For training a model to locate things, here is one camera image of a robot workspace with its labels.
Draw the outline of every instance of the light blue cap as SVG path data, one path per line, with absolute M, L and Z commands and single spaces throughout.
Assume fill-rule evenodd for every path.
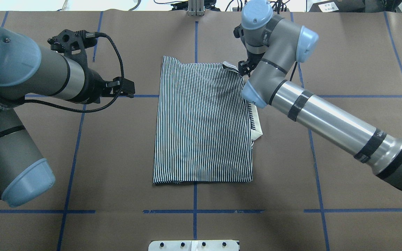
M 267 105 L 249 81 L 246 82 L 243 90 L 241 90 L 241 97 L 260 108 L 264 108 Z
M 55 176 L 43 158 L 20 173 L 4 190 L 1 198 L 10 207 L 17 207 L 46 192 L 54 184 Z
M 296 61 L 305 62 L 316 49 L 318 41 L 319 35 L 316 32 L 302 26 L 297 43 Z
M 23 83 L 40 63 L 40 48 L 34 40 L 0 27 L 0 86 Z
M 266 0 L 251 0 L 241 11 L 241 26 L 246 30 L 257 30 L 273 17 L 273 8 Z

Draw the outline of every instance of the paper tag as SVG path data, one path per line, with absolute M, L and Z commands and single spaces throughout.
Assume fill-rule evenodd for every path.
M 331 2 L 331 3 L 323 3 L 321 5 L 318 5 L 320 10 L 322 12 L 331 12 L 331 11 L 337 11 L 339 10 L 338 7 L 336 6 L 335 2 Z

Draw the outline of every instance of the striped shirt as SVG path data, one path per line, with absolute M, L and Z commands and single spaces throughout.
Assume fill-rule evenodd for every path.
M 227 62 L 164 57 L 153 183 L 252 181 L 252 139 L 261 129 L 243 86 Z

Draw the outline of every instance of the metal bracket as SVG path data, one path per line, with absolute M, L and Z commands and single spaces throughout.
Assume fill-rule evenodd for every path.
M 204 16 L 204 0 L 188 0 L 187 15 Z
M 234 240 L 153 241 L 148 251 L 240 251 L 240 242 Z

